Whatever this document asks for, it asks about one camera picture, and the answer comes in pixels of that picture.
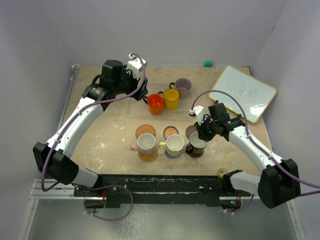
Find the dark wooden coaster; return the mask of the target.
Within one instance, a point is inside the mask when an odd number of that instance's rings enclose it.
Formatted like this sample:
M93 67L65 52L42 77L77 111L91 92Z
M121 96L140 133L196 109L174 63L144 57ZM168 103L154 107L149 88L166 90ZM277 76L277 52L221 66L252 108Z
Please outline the dark wooden coaster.
M197 128L194 125L190 125L186 128L185 135L189 139L194 132L197 132Z
M204 152L200 152L200 153L193 153L193 152L189 152L187 153L191 158L200 158Z

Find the black mug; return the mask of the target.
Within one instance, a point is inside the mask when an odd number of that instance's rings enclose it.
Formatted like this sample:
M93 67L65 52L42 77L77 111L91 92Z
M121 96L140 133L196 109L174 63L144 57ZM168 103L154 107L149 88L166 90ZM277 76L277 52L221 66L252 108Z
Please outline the black mug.
M189 142L186 146L185 152L187 154L201 154L204 152L207 144L207 141L199 139L199 133L195 131L189 137Z

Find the olive green mug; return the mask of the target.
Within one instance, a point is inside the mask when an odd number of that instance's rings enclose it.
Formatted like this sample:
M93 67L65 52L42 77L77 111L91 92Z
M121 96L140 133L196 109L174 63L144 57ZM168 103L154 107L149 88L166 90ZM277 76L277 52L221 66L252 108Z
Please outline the olive green mug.
M178 156L182 153L185 145L183 137L179 134L173 134L165 142L160 142L159 147L167 151L171 156Z

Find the orange black rimmed coaster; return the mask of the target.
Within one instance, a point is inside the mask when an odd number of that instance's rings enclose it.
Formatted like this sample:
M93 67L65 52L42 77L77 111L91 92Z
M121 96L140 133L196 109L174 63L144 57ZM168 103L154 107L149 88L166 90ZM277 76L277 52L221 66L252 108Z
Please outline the orange black rimmed coaster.
M164 130L163 130L163 138L165 140L168 139L169 136L171 135L178 135L179 131L175 126L167 126Z

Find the yellow mug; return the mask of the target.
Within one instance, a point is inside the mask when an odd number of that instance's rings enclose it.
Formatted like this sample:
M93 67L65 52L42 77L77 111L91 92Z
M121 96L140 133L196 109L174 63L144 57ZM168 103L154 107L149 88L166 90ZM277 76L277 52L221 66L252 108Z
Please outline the yellow mug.
M161 95L164 99L164 107L168 110L174 110L179 105L180 94L177 90L168 88L165 91L159 91L159 95Z

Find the woven rattan coaster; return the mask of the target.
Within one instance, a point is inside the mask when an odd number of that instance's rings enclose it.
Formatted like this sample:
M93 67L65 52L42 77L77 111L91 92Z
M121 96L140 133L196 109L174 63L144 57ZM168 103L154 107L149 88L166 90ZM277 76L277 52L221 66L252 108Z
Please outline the woven rattan coaster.
M154 137L157 135L156 130L152 125L142 124L135 130L135 138L138 139L140 135L145 133L151 134Z
M147 162L147 163L153 162L158 157L158 149L156 148L155 151L150 155L146 155L142 152L138 152L138 157L144 162Z

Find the blue smiley coaster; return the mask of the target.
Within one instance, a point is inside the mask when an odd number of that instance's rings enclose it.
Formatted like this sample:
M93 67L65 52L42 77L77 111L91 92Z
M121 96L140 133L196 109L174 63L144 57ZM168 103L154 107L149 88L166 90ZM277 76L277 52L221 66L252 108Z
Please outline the blue smiley coaster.
M166 150L164 151L164 154L168 159L176 159L176 158L178 158L180 156L180 154L177 155L177 156L172 156Z

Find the purple grey mug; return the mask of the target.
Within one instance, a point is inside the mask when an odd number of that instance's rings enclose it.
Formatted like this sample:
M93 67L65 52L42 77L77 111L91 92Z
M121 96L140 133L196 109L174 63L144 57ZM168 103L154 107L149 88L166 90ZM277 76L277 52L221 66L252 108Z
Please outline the purple grey mug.
M169 84L170 89L175 89L181 99L186 99L191 93L192 82L187 78L179 78Z

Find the pink mug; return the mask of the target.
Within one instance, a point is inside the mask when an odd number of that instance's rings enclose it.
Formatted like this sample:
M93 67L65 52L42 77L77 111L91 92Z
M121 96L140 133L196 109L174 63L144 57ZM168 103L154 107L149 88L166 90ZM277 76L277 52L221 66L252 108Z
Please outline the pink mug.
M151 133L143 133L138 137L136 144L131 145L130 149L150 156L156 151L156 138Z

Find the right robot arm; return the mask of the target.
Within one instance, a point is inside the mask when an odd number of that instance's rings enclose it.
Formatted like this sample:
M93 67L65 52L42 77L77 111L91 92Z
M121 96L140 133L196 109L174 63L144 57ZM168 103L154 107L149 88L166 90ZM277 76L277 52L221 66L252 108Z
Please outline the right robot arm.
M262 203L273 209L301 195L298 182L298 165L292 160L284 160L263 145L246 127L240 116L230 118L223 103L215 103L208 108L195 106L189 115L196 117L195 127L199 139L209 142L216 135L225 138L240 149L259 170L260 175L252 175L242 170L234 170L223 175L222 190L228 196L244 191L259 196Z

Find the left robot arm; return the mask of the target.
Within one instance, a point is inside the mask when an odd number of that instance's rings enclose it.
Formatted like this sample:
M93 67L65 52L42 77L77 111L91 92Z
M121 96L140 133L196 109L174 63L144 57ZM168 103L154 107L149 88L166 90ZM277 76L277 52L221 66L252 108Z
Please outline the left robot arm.
M80 139L110 103L128 97L137 101L143 99L148 93L146 67L147 62L134 53L129 55L127 64L107 60L101 74L85 88L78 105L62 127L45 143L34 145L32 151L41 172L44 192L50 190L45 186L45 178L50 177L64 185L82 186L91 196L101 194L102 176L81 168L71 157Z

